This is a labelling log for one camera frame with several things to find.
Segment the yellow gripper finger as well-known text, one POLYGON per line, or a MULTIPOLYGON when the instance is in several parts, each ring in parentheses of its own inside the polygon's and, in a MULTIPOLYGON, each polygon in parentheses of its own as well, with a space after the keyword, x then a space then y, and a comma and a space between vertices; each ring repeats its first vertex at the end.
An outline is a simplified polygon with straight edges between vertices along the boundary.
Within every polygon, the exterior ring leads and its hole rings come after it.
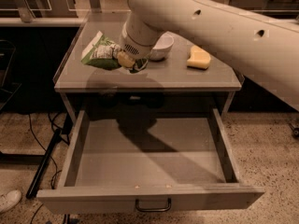
POLYGON ((132 68, 135 64, 135 59, 127 55, 124 51, 120 51, 117 55, 118 63, 125 68, 132 68))

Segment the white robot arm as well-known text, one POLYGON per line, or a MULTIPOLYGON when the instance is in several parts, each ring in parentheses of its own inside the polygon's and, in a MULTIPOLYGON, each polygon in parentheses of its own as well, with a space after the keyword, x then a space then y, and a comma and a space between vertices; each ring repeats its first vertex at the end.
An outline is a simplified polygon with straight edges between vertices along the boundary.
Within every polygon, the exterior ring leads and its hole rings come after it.
POLYGON ((120 46, 134 59, 180 35, 299 110, 299 26, 211 0, 126 0, 120 46))

